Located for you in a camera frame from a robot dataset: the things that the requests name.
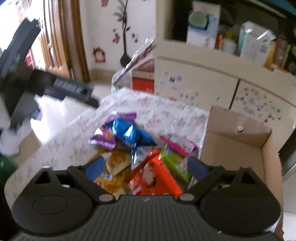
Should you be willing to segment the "colourful book stack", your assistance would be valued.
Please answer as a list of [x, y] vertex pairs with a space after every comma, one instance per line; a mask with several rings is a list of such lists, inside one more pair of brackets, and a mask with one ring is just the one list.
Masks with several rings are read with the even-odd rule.
[[277, 38], [271, 42], [271, 49], [265, 63], [265, 68], [284, 68], [292, 46], [286, 40]]

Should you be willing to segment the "white open paper box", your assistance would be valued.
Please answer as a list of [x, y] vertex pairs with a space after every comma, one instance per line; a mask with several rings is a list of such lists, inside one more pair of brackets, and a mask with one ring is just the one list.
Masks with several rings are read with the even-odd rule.
[[264, 66], [275, 39], [272, 30], [248, 21], [240, 28], [237, 54], [241, 59]]

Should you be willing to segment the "red gift box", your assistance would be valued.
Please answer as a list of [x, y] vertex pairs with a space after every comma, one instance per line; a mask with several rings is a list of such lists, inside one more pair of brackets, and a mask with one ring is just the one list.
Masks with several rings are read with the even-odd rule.
[[154, 94], [154, 59], [132, 71], [132, 89]]

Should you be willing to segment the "purple noodle snack bag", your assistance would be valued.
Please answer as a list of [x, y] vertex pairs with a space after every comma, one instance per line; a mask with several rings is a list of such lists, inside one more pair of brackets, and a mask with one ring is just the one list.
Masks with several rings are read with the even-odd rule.
[[88, 140], [91, 145], [97, 145], [107, 150], [113, 150], [116, 145], [116, 137], [111, 129], [106, 125], [108, 122], [112, 122], [118, 118], [124, 118], [135, 121], [137, 113], [119, 113], [113, 111], [112, 114], [107, 118], [106, 122], [99, 128], [96, 129], [94, 135]]

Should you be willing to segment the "blue foil snack bag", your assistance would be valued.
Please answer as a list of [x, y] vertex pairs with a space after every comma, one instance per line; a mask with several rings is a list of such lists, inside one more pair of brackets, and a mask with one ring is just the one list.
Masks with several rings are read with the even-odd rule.
[[116, 118], [105, 124], [115, 137], [131, 149], [142, 146], [156, 146], [152, 136], [134, 120]]

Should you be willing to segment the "pink green snack bag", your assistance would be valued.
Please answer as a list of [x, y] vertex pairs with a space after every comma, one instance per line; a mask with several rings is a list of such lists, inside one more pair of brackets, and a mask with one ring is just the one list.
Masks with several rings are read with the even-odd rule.
[[176, 134], [162, 135], [159, 139], [164, 142], [161, 160], [173, 175], [189, 183], [191, 174], [188, 171], [187, 159], [192, 155], [197, 156], [199, 146]]

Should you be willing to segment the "white refrigerator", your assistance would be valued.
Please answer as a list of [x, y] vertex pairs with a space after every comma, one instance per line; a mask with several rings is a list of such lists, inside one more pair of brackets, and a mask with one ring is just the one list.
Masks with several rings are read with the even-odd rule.
[[279, 151], [282, 166], [282, 182], [287, 181], [295, 173], [296, 163], [296, 130]]

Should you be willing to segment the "red snack bag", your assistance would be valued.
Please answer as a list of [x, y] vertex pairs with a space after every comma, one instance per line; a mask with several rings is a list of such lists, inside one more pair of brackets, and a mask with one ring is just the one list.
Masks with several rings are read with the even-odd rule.
[[154, 149], [135, 169], [128, 172], [124, 183], [132, 195], [172, 195], [176, 199], [183, 193], [161, 160], [159, 149]]

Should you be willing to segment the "white round jar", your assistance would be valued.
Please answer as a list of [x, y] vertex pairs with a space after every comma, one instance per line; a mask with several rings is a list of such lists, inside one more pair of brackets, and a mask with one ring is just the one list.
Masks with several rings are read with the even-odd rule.
[[222, 39], [222, 52], [235, 55], [237, 43], [232, 39]]

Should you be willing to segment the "blue white carton box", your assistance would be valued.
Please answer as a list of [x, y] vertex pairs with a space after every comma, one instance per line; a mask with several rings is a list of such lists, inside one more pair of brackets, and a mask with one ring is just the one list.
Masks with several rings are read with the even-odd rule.
[[192, 2], [188, 15], [187, 44], [214, 49], [221, 6], [201, 1]]

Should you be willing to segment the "open cardboard box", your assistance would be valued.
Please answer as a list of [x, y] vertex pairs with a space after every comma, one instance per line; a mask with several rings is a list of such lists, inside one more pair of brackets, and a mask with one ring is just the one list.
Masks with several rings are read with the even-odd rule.
[[224, 168], [216, 189], [200, 203], [211, 226], [233, 237], [283, 239], [281, 163], [270, 128], [214, 106], [201, 160]]

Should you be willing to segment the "cream storage cabinet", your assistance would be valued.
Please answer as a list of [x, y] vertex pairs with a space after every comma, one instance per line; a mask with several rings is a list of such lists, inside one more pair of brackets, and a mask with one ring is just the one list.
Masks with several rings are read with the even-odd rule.
[[[232, 109], [287, 139], [295, 130], [295, 77], [237, 54], [240, 28], [259, 9], [247, 1], [201, 1], [221, 6], [215, 48], [209, 49], [186, 43], [192, 2], [156, 3], [155, 94], [204, 110]], [[237, 43], [235, 55], [222, 52], [224, 38]]]

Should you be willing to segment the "white blue snack bag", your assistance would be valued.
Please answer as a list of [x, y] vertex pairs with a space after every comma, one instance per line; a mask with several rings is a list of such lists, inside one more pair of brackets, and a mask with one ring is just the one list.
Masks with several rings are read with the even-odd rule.
[[132, 149], [131, 151], [131, 170], [134, 170], [148, 155], [152, 153], [157, 146], [141, 146]]

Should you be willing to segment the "clear plastic bag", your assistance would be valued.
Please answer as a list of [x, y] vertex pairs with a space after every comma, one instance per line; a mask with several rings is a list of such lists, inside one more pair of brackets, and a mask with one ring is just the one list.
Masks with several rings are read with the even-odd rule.
[[118, 70], [111, 80], [111, 92], [115, 93], [122, 88], [132, 89], [132, 72], [140, 71], [139, 68], [143, 67], [142, 72], [149, 72], [149, 67], [154, 67], [153, 50], [155, 44], [156, 34], [147, 38], [145, 43], [133, 54], [131, 60], [125, 67]]

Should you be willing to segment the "wooden door frame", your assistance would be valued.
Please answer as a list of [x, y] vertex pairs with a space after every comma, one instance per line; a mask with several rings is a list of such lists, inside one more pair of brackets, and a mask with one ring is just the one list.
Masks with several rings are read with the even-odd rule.
[[43, 1], [40, 43], [49, 73], [90, 82], [79, 1]]

